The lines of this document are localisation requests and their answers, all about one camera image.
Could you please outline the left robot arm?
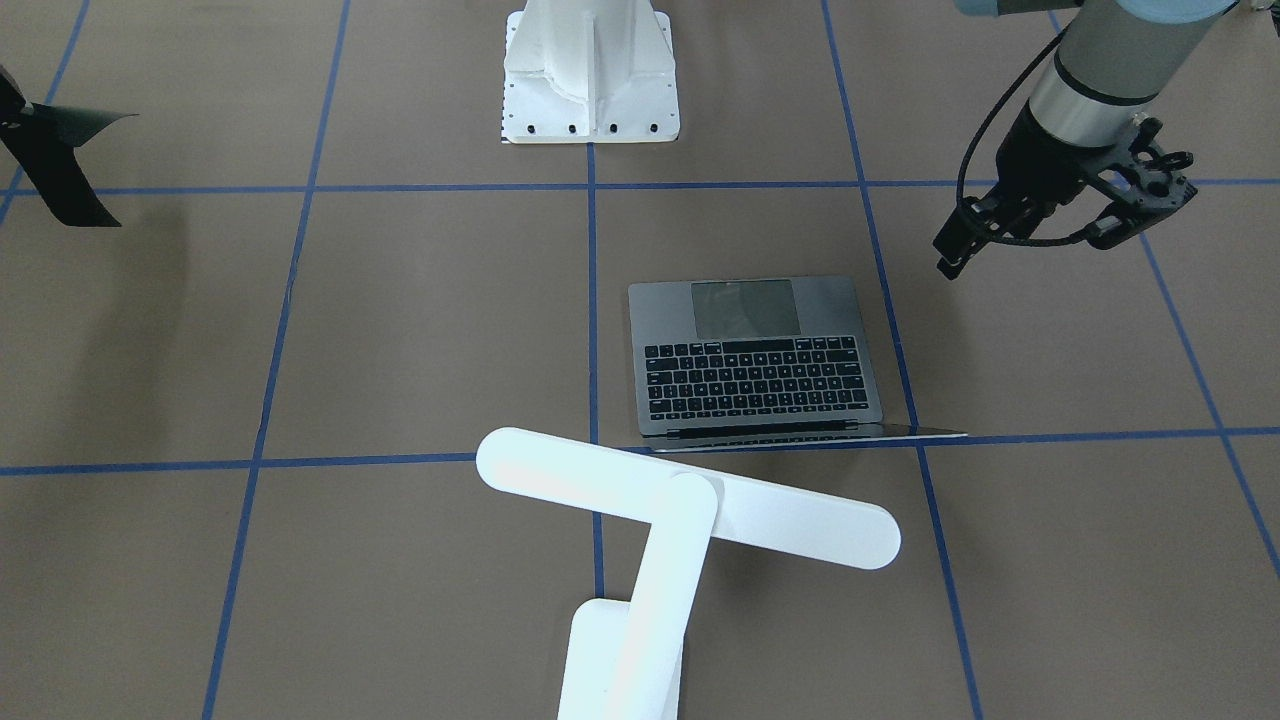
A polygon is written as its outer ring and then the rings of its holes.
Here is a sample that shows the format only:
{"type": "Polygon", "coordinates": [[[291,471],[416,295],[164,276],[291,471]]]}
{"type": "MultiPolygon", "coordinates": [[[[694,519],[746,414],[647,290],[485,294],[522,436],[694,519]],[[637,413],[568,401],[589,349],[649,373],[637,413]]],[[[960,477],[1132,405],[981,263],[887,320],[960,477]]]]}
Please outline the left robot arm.
{"type": "Polygon", "coordinates": [[[1080,1],[1018,76],[1036,87],[1001,141],[997,179],[964,192],[938,234],[938,270],[955,279],[992,243],[1108,250],[1164,222],[1194,196],[1194,158],[1157,143],[1148,106],[1230,1],[1080,1]]]}

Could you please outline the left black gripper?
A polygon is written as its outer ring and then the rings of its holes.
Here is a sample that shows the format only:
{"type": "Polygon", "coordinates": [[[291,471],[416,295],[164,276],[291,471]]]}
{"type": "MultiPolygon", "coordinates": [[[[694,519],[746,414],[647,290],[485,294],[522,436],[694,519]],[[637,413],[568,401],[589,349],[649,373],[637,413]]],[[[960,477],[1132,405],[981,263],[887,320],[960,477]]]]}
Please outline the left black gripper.
{"type": "Polygon", "coordinates": [[[934,237],[936,269],[955,281],[989,241],[1037,241],[1041,223],[1082,192],[1082,159],[1102,149],[1062,141],[1024,102],[997,149],[996,184],[982,199],[961,196],[934,237]]]}

